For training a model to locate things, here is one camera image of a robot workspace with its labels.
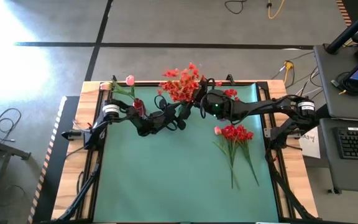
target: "green stem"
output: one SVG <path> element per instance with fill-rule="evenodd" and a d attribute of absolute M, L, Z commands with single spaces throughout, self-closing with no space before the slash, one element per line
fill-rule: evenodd
<path fill-rule="evenodd" d="M 244 156 L 246 157 L 246 160 L 247 160 L 249 166 L 251 167 L 251 171 L 252 171 L 252 174 L 253 174 L 254 177 L 255 177 L 256 184 L 259 186 L 258 178 L 256 178 L 254 166 L 252 165 L 252 162 L 251 162 L 251 157 L 250 157 L 250 154 L 249 154 L 249 148 L 248 148 L 247 142 L 243 142 L 243 143 L 241 144 L 241 148 L 242 148 L 242 150 L 243 150 Z"/>
<path fill-rule="evenodd" d="M 218 143 L 216 143 L 216 142 L 213 142 L 213 143 L 226 155 L 226 157 L 228 159 L 229 167 L 230 167 L 230 170 L 231 170 L 231 178 L 232 178 L 232 180 L 231 180 L 231 184 L 232 184 L 231 188 L 233 188 L 233 179 L 234 179 L 234 182 L 235 182 L 237 188 L 240 190 L 239 182 L 237 180 L 236 174 L 234 173 L 234 169 L 233 169 L 233 166 L 231 164 L 230 152 L 227 152 L 225 150 L 225 148 L 223 147 L 223 144 L 224 144 L 223 139 L 221 138 L 221 144 L 220 145 Z"/>

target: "gray floor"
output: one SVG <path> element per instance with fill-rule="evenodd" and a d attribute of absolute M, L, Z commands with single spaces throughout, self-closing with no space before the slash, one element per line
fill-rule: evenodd
<path fill-rule="evenodd" d="M 335 0 L 287 0 L 274 20 L 267 19 L 263 1 L 247 1 L 235 16 L 220 0 L 114 0 L 103 42 L 166 42 L 223 44 L 302 44 L 330 42 L 346 26 Z M 6 184 L 27 192 L 5 192 L 0 220 L 24 223 L 34 196 L 40 166 L 62 96 L 78 95 L 93 48 L 13 47 L 12 42 L 94 42 L 107 0 L 0 0 L 0 114 L 9 107 L 23 117 L 7 144 L 32 152 L 29 162 L 13 158 Z M 273 0 L 276 9 L 279 1 Z M 201 73 L 224 78 L 269 79 L 283 65 L 306 50 L 126 49 L 101 48 L 92 80 L 159 80 L 168 68 L 199 65 Z M 313 54 L 294 60 L 295 80 L 315 68 Z M 304 82 L 288 89 L 296 93 Z M 308 85 L 305 92 L 316 87 Z M 314 99 L 324 104 L 323 94 Z M 329 172 L 308 168 L 322 218 L 358 222 L 358 193 L 326 195 Z"/>

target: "keyboard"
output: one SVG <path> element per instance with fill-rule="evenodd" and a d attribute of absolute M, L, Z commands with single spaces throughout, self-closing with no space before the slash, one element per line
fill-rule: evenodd
<path fill-rule="evenodd" d="M 358 131 L 334 128 L 334 135 L 342 159 L 358 159 Z"/>

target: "green mat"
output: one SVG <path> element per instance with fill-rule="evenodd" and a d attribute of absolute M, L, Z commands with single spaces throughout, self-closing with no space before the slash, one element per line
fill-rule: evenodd
<path fill-rule="evenodd" d="M 255 85 L 236 90 L 242 101 L 257 101 Z M 157 111 L 156 94 L 157 87 L 136 88 L 148 113 Z M 131 103 L 128 96 L 115 98 Z M 249 147 L 259 186 L 237 150 L 240 190 L 231 188 L 226 156 L 213 144 L 214 127 L 229 122 L 208 114 L 202 119 L 193 108 L 186 123 L 183 131 L 164 129 L 147 137 L 138 136 L 130 121 L 108 127 L 94 222 L 278 222 L 260 116 L 242 122 L 254 132 Z"/>

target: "wooden table edge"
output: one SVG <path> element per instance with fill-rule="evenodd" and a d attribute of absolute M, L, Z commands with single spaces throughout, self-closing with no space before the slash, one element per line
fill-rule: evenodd
<path fill-rule="evenodd" d="M 155 83 L 155 82 L 164 82 L 164 81 L 140 81 L 136 83 Z M 287 94 L 283 80 L 236 80 L 236 82 L 267 82 L 271 98 L 279 98 Z M 84 119 L 84 115 L 82 114 L 81 110 L 86 110 L 87 111 L 86 113 L 91 113 L 90 112 L 92 111 L 91 108 L 96 107 L 97 93 L 99 91 L 100 83 L 101 82 L 95 82 L 95 81 L 83 83 L 81 89 L 80 101 L 78 103 L 78 108 L 76 112 L 76 121 L 80 126 L 82 124 L 86 124 L 87 122 L 92 122 L 89 120 L 82 121 L 82 119 Z M 93 115 L 94 115 L 94 109 L 91 115 L 88 114 L 88 116 L 91 116 L 91 119 L 93 119 Z M 275 113 L 277 126 L 281 125 L 286 120 L 286 118 L 287 116 L 285 114 Z M 295 139 L 289 139 L 288 144 L 296 147 L 300 146 L 299 141 Z M 77 146 L 78 146 L 78 141 L 69 143 L 68 153 L 76 149 Z M 309 183 L 309 178 L 301 151 L 288 147 L 286 149 L 283 149 L 283 158 L 284 158 L 285 168 L 286 168 L 287 177 L 290 183 L 291 190 L 293 191 L 297 199 L 301 202 L 301 204 L 307 209 L 307 211 L 312 215 L 314 215 L 315 217 L 317 217 L 318 216 L 317 209 L 314 203 L 313 193 L 311 191 L 311 186 Z M 67 195 L 67 190 L 70 191 L 70 189 L 66 189 L 67 186 L 65 187 L 63 186 L 64 184 L 62 184 L 63 175 L 69 174 L 73 170 L 72 168 L 69 168 L 67 164 L 68 163 L 66 162 L 63 168 L 62 178 L 60 180 L 59 190 L 57 193 L 55 207 L 53 208 L 52 218 L 58 218 L 64 212 L 66 206 L 61 206 L 59 205 L 60 203 L 64 205 L 68 205 L 69 203 L 72 202 L 72 200 L 75 197 L 75 195 L 71 195 L 71 197 L 69 197 Z M 285 196 L 282 190 L 279 191 L 279 194 L 280 194 L 280 200 L 282 202 L 284 214 L 288 216 L 288 210 L 285 209 L 286 207 Z"/>

